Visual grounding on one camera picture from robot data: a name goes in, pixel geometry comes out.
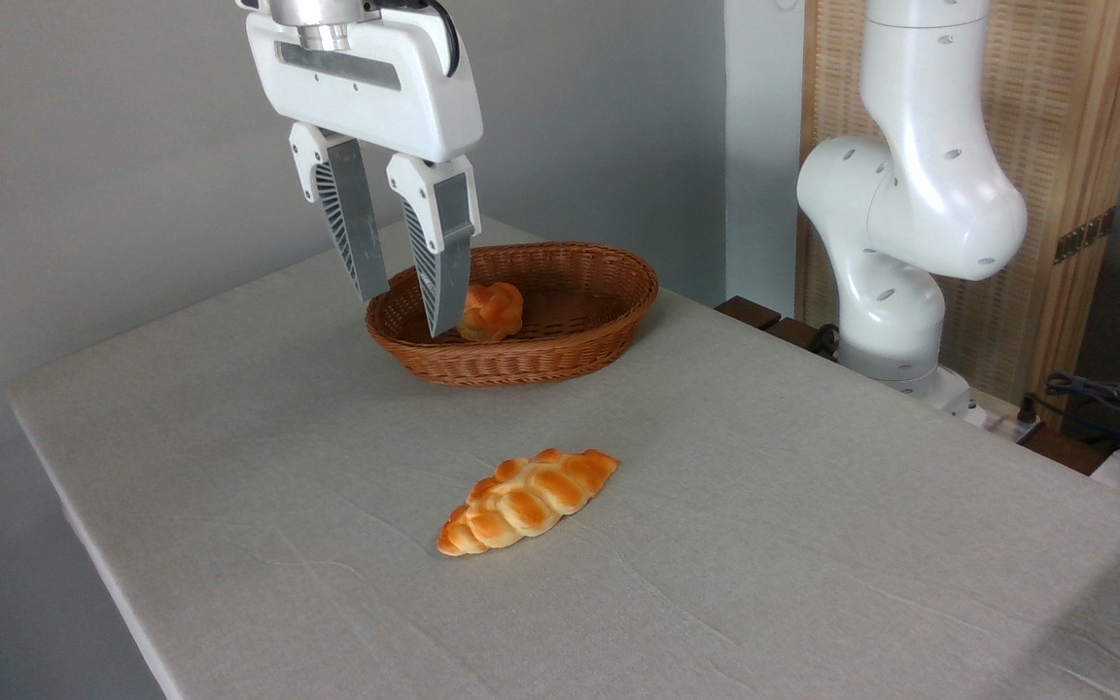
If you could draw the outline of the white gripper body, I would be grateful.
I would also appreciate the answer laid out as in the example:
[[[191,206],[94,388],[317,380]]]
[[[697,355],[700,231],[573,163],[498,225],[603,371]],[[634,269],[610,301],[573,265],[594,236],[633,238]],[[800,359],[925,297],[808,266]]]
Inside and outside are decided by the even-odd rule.
[[[277,114],[334,133],[449,162],[483,137],[472,63],[433,9],[383,9],[348,26],[347,52],[311,52],[297,29],[268,12],[246,15],[246,36],[267,101]]]

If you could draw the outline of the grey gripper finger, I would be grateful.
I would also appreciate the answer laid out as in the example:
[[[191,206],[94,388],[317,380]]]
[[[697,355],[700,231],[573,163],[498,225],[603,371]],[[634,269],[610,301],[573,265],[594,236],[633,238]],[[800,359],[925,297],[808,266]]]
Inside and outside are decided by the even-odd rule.
[[[395,153],[388,181],[400,196],[430,336],[461,323],[472,270],[472,237],[480,214],[470,160],[429,164]]]
[[[308,202],[321,205],[333,243],[357,296],[368,302],[388,292],[386,265],[360,141],[297,122],[289,142],[301,192]]]

